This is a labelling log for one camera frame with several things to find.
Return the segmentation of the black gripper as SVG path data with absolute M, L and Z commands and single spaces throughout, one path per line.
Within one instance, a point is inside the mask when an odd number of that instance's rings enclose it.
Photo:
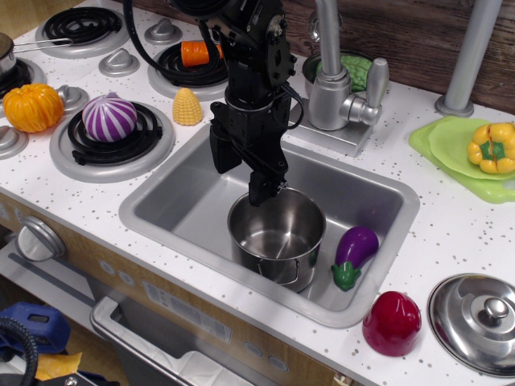
M 210 147 L 214 167 L 226 173 L 242 162 L 253 170 L 249 181 L 249 203 L 259 207 L 288 187 L 288 164 L 281 139 L 290 117 L 290 97 L 280 92 L 263 106 L 240 101 L 214 102 Z

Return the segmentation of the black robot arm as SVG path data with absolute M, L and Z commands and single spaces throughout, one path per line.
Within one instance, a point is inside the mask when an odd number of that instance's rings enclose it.
M 229 79 L 225 100 L 211 105 L 210 146 L 221 174 L 245 162 L 249 202 L 258 207 L 286 187 L 281 139 L 295 97 L 288 80 L 296 58 L 280 1 L 173 1 L 219 39 Z

